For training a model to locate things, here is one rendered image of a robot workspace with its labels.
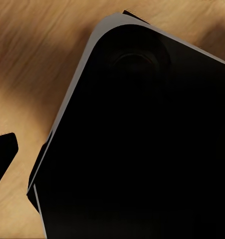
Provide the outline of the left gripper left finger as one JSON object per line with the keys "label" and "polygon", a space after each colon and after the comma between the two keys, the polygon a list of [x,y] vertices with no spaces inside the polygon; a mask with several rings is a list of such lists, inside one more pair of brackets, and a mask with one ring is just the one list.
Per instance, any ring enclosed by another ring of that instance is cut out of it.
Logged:
{"label": "left gripper left finger", "polygon": [[18,153],[18,143],[15,133],[0,136],[0,180]]}

